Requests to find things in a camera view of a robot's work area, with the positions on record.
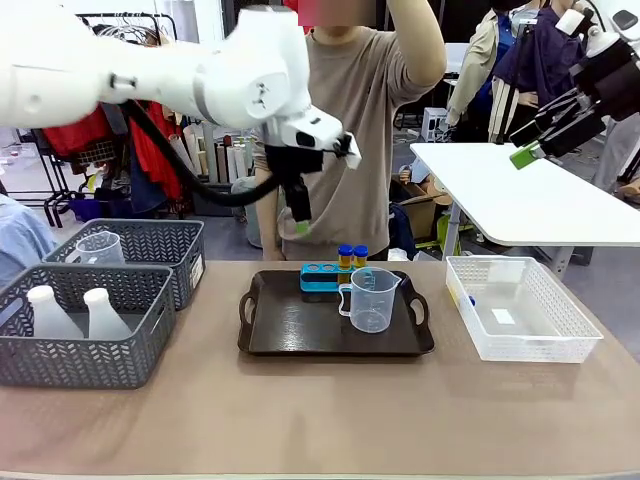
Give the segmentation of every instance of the red object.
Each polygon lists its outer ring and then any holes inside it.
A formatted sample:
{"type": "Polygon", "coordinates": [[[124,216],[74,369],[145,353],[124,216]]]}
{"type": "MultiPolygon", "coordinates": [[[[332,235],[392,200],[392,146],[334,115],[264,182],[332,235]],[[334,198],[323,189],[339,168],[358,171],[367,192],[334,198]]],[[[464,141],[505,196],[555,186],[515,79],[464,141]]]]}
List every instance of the red object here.
{"type": "Polygon", "coordinates": [[[45,128],[42,132],[59,157],[84,152],[92,143],[113,137],[100,107],[79,122],[64,127],[45,128]]]}
{"type": "MultiPolygon", "coordinates": [[[[162,105],[151,102],[146,110],[165,137],[180,134],[180,129],[164,118],[162,105]]],[[[140,167],[149,175],[153,183],[162,185],[162,190],[170,200],[178,200],[182,193],[180,181],[169,165],[169,161],[133,120],[130,122],[130,127],[140,167]]]]}
{"type": "MultiPolygon", "coordinates": [[[[290,8],[291,10],[293,10],[296,13],[300,13],[298,10],[298,0],[284,0],[284,6],[290,8]]],[[[311,31],[311,29],[313,27],[305,27],[303,25],[300,25],[302,28],[304,28],[304,33],[307,34],[311,31]]]]}

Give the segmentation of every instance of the beige jacket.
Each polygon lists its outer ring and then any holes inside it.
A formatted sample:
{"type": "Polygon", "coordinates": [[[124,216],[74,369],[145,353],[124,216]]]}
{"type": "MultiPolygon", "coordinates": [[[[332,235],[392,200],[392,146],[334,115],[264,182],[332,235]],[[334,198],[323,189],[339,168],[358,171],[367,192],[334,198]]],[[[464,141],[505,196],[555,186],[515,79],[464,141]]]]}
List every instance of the beige jacket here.
{"type": "Polygon", "coordinates": [[[498,56],[498,15],[491,10],[476,28],[476,33],[469,41],[469,49],[464,57],[460,78],[451,100],[447,123],[455,126],[460,117],[467,111],[471,100],[489,78],[498,56]]]}

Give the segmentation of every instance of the black tray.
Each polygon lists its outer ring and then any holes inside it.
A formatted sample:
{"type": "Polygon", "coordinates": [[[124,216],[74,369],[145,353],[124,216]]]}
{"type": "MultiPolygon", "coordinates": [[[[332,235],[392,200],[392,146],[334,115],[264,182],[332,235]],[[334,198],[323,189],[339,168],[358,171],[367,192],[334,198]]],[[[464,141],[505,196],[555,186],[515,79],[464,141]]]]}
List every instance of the black tray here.
{"type": "Polygon", "coordinates": [[[429,353],[434,342],[427,301],[405,273],[393,273],[402,281],[396,290],[391,325],[382,333],[368,334],[338,313],[339,295],[303,293],[299,271],[258,272],[240,301],[238,347],[252,355],[415,357],[429,353]],[[247,320],[249,300],[255,305],[247,320]],[[411,307],[416,300],[424,309],[421,322],[411,307]]]}

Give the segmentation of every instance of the transparent cup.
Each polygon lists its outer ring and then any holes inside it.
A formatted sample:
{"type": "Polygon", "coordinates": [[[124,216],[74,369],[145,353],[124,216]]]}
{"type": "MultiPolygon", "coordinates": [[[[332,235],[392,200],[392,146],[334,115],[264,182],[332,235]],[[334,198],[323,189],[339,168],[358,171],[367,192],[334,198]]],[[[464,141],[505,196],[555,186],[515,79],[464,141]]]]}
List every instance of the transparent cup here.
{"type": "Polygon", "coordinates": [[[365,333],[384,332],[391,324],[396,287],[402,279],[382,268],[365,267],[351,275],[351,284],[340,285],[338,312],[365,333]],[[351,292],[351,311],[343,310],[344,292],[351,292]]]}
{"type": "Polygon", "coordinates": [[[120,235],[113,232],[98,232],[84,237],[76,243],[80,262],[89,265],[125,263],[120,244],[120,235]]]}

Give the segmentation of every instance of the black cable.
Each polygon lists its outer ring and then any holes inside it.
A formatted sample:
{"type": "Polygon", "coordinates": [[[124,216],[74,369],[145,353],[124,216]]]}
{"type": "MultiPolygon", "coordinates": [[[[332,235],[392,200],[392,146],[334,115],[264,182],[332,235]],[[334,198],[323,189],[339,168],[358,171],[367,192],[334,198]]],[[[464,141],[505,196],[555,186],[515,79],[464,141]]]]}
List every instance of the black cable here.
{"type": "Polygon", "coordinates": [[[596,7],[591,0],[584,0],[584,1],[587,2],[589,5],[591,5],[591,8],[593,8],[593,10],[596,12],[596,15],[598,16],[598,21],[600,22],[600,26],[602,26],[602,31],[606,32],[607,26],[604,24],[604,21],[602,20],[602,15],[600,15],[600,10],[598,10],[598,7],[596,7]]]}
{"type": "Polygon", "coordinates": [[[147,112],[144,111],[138,102],[128,100],[120,105],[120,107],[133,121],[136,122],[136,124],[138,124],[142,131],[144,131],[151,141],[160,149],[182,184],[205,200],[222,205],[223,207],[244,207],[257,202],[278,188],[279,182],[276,177],[272,175],[264,183],[258,185],[253,190],[249,190],[248,192],[226,194],[210,190],[200,183],[198,177],[191,173],[173,149],[169,140],[167,140],[155,123],[153,123],[153,120],[149,118],[147,112]]]}

